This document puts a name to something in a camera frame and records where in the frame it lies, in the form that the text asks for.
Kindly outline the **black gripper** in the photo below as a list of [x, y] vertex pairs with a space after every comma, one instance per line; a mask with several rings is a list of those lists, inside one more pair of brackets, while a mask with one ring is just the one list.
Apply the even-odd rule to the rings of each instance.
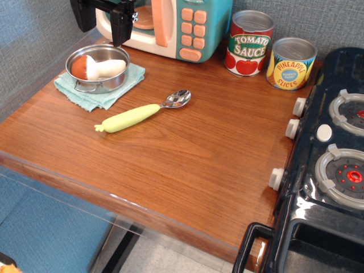
[[131, 38], [135, 1], [70, 0], [77, 25], [82, 32], [96, 26], [96, 11], [110, 14], [113, 46], [119, 47]]

